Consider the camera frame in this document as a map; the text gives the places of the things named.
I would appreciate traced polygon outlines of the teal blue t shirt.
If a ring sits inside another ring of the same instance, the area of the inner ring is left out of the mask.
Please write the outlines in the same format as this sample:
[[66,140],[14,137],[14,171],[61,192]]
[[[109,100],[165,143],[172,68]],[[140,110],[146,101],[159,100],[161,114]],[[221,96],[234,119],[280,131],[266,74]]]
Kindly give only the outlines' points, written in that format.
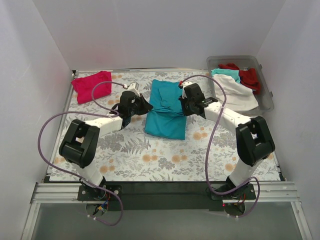
[[153,109],[146,117],[144,130],[147,134],[172,140],[186,138],[187,117],[179,101],[181,95],[178,82],[152,81],[149,103]]

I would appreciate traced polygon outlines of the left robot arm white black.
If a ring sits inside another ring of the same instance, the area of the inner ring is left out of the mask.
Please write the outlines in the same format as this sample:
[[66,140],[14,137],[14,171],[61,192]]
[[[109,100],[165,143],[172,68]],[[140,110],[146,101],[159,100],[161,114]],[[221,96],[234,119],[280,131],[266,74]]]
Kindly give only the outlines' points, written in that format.
[[71,122],[60,144],[59,155],[76,169],[82,185],[95,200],[103,199],[107,193],[106,180],[94,163],[99,138],[124,129],[132,116],[145,115],[152,109],[142,94],[127,90],[106,117]]

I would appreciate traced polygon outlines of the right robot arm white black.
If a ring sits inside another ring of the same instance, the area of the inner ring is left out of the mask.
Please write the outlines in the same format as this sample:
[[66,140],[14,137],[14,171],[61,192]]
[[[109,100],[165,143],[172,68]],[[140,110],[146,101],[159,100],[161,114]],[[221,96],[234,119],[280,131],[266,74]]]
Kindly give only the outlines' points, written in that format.
[[179,101],[185,116],[198,115],[213,121],[214,129],[222,126],[234,134],[239,160],[225,185],[218,189],[209,185],[208,188],[217,196],[239,198],[245,192],[244,186],[254,178],[254,171],[262,160],[275,151],[275,143],[266,120],[261,116],[242,115],[226,108],[213,97],[206,98],[197,83],[181,81],[179,88],[182,90]]

